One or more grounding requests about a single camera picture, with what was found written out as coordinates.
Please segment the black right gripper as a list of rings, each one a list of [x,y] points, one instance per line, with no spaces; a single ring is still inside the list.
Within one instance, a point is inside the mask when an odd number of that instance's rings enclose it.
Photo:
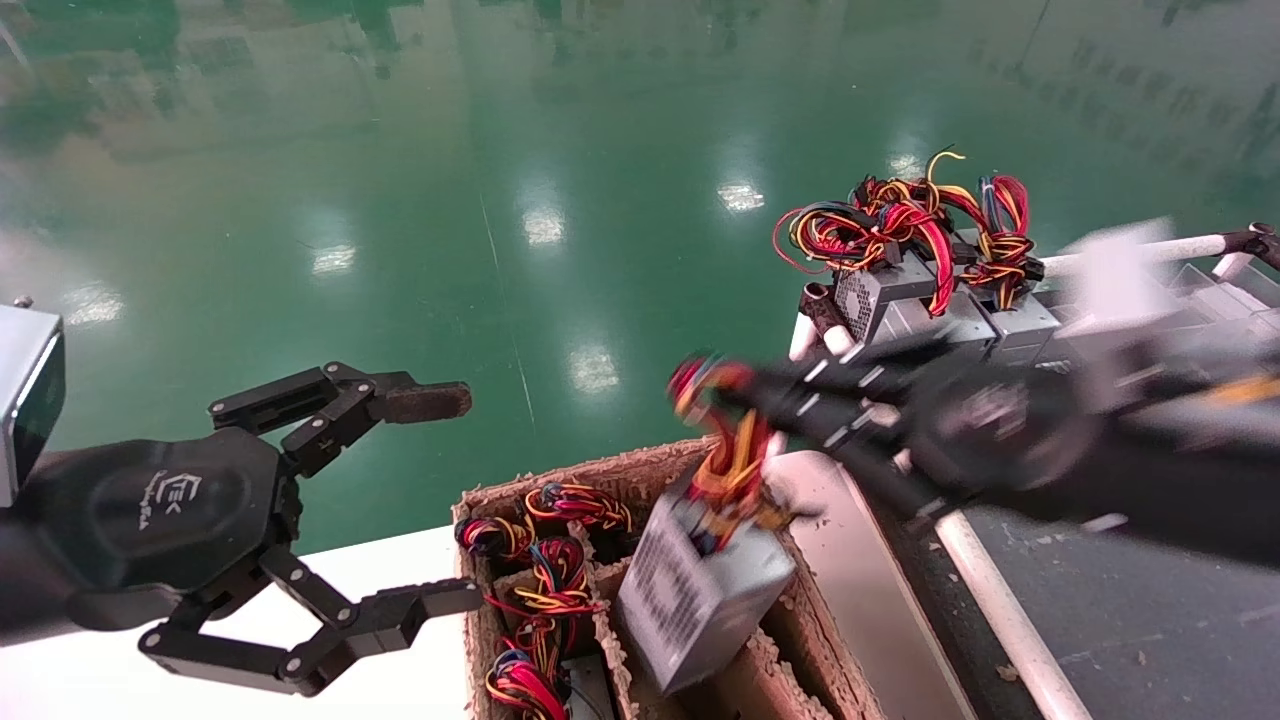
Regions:
[[[1103,416],[1064,374],[1028,366],[934,363],[946,334],[911,334],[861,350],[815,351],[755,365],[716,391],[723,407],[753,409],[842,465],[860,491],[905,527],[931,527],[946,509],[1100,509],[1097,451]],[[785,397],[899,406],[900,450],[868,415],[783,420]]]

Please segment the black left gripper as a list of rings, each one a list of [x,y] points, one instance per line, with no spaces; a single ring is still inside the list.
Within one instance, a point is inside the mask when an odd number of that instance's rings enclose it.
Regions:
[[[380,423],[452,420],[471,407],[462,380],[329,363],[214,401],[218,432],[204,438],[50,454],[3,510],[1,641],[168,618],[138,650],[170,674],[320,694],[360,660],[408,650],[426,621],[485,597],[475,580],[449,578],[347,598],[287,548],[300,533],[293,477],[315,477]],[[293,430],[280,454],[257,437],[284,427]],[[280,648],[204,634],[270,584],[319,620],[310,638]]]

